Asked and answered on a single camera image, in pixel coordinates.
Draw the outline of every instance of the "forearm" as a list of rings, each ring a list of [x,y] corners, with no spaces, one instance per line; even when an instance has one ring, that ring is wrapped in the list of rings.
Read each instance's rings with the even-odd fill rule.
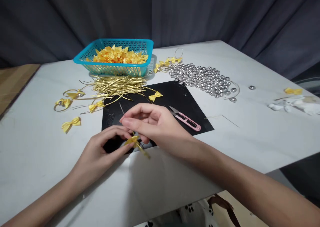
[[[80,190],[73,189],[76,181],[74,176],[68,175],[3,226],[44,225],[79,194]]]
[[[320,226],[320,209],[301,195],[201,141],[192,145],[187,161],[269,226]]]

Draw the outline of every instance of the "white table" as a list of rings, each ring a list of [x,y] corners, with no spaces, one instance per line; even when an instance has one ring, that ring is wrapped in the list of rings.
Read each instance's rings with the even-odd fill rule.
[[[180,46],[185,63],[212,66],[241,88],[238,101],[216,99],[188,87],[214,131],[196,135],[226,155],[268,173],[320,152],[320,116],[273,111],[267,104],[298,86],[222,41]],[[177,47],[154,49],[159,60]],[[0,224],[40,197],[72,169],[91,136],[101,130],[102,111],[81,115],[82,126],[66,135],[63,122],[87,108],[58,113],[54,102],[67,89],[81,88],[88,71],[72,60],[43,65],[0,122]],[[157,73],[148,84],[171,81]],[[249,85],[256,90],[248,89]],[[86,89],[87,95],[93,94]],[[89,104],[91,101],[77,101]],[[221,189],[158,148],[124,157],[103,179],[56,218],[58,226],[132,226],[174,210]]]

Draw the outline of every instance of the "silver bead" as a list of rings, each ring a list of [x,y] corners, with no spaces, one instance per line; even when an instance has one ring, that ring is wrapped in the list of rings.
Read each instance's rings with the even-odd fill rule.
[[[236,102],[236,101],[237,101],[237,98],[231,97],[231,98],[229,98],[229,101],[231,101],[231,102]]]

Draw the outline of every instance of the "person's right hand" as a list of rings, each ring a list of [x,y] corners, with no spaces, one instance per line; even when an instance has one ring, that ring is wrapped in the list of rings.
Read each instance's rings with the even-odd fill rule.
[[[160,148],[177,157],[183,158],[184,154],[188,154],[187,146],[195,141],[163,106],[139,103],[124,114],[120,123],[138,132],[144,143],[151,139]]]

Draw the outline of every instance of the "teal basket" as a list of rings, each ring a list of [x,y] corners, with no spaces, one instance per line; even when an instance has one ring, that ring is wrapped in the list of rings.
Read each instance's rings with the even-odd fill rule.
[[[97,55],[96,49],[100,51],[107,46],[123,48],[129,47],[128,51],[142,52],[148,54],[149,57],[144,64],[126,64],[126,63],[107,63],[107,62],[88,62],[86,58],[93,60],[93,56]],[[77,64],[83,65],[91,74],[95,75],[132,75],[144,76],[148,65],[153,65],[151,62],[153,50],[153,41],[149,39],[109,39],[102,38],[91,42],[85,49],[73,58]]]

